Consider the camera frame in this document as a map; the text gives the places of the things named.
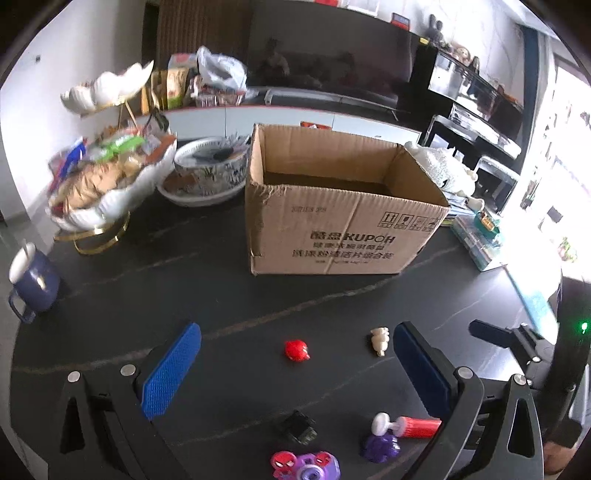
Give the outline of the white figurine toy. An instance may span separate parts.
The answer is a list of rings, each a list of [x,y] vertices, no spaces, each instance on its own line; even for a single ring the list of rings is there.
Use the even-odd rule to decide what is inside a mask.
[[[370,330],[370,343],[379,357],[384,357],[389,347],[391,335],[388,327],[378,327]]]

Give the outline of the green toy boat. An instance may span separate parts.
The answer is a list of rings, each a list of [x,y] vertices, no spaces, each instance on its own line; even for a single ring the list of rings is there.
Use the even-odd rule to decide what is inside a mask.
[[[493,218],[484,211],[475,215],[474,224],[481,234],[491,241],[495,240],[500,233],[500,229]]]

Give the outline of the white shell snack basket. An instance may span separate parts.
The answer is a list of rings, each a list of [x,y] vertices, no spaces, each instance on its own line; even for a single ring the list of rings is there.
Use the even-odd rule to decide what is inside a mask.
[[[90,143],[82,139],[59,152],[47,198],[58,226],[57,242],[80,255],[98,255],[118,243],[131,212],[172,170],[177,137],[159,127],[107,129]]]

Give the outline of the white plate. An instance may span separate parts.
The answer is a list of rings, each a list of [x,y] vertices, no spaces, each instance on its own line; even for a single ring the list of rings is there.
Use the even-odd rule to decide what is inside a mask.
[[[223,203],[242,192],[245,179],[197,176],[172,172],[157,186],[158,192],[174,205],[199,208]]]

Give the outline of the red heart toy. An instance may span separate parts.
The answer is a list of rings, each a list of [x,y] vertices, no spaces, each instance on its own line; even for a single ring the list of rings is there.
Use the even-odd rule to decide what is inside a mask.
[[[284,343],[283,351],[287,359],[293,362],[300,363],[311,359],[307,343],[300,339],[289,340]]]

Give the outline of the blue white ceramic bowl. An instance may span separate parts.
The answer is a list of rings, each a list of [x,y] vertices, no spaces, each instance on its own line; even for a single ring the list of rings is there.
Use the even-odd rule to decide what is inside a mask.
[[[178,196],[212,196],[231,190],[245,180],[250,137],[211,137],[181,147],[164,189]]]

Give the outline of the white plush toy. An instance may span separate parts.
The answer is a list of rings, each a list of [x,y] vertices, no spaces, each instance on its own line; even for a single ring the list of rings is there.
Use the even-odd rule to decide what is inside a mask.
[[[477,173],[456,158],[451,149],[423,147],[412,141],[405,148],[447,197],[475,213],[484,209],[485,201],[474,196]]]

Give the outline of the navy blue mug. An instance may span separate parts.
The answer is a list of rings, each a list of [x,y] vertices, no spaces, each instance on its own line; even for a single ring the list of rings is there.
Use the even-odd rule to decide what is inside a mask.
[[[32,242],[25,242],[14,256],[8,279],[12,285],[8,305],[25,324],[51,309],[61,283],[54,265]]]

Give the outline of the white plastic bag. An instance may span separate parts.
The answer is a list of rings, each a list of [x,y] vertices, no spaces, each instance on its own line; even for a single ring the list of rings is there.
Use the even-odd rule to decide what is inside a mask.
[[[247,70],[238,59],[214,54],[205,46],[197,50],[199,75],[204,84],[224,91],[245,91]]]

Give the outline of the purple paw toy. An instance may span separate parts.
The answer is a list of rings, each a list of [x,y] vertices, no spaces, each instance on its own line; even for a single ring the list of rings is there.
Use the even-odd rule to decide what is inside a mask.
[[[398,439],[393,434],[383,436],[368,435],[361,444],[361,456],[372,463],[386,463],[394,460],[400,454]]]

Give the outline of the green snack packets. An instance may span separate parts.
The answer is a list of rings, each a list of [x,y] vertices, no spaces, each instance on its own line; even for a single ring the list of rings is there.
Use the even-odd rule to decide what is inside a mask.
[[[197,73],[197,54],[176,53],[163,70],[154,70],[150,77],[150,89],[154,104],[160,110],[181,108],[186,95],[190,73]]]

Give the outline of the black shelf cabinet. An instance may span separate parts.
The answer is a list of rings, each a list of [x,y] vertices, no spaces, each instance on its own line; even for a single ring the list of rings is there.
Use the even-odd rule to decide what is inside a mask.
[[[523,109],[451,54],[418,47],[410,78],[411,113],[422,127],[421,146],[445,145],[481,175],[477,191],[500,213],[522,166],[517,142]]]

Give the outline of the black green toy car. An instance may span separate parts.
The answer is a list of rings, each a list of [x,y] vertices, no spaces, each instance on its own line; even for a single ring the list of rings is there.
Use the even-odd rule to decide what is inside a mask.
[[[294,410],[277,424],[277,430],[284,438],[300,445],[311,444],[318,438],[315,421],[300,410]]]

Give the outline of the brown cardboard box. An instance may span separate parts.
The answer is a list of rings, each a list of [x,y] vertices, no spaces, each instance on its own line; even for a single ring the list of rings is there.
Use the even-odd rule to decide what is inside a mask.
[[[402,145],[257,124],[245,180],[252,274],[399,274],[448,215]]]

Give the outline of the red white pump toy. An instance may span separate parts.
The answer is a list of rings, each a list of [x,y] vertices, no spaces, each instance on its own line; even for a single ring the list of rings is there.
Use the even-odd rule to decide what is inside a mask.
[[[397,438],[431,439],[437,433],[442,421],[439,419],[417,419],[400,416],[392,419],[386,412],[379,412],[372,421],[370,430],[375,436],[392,434]]]

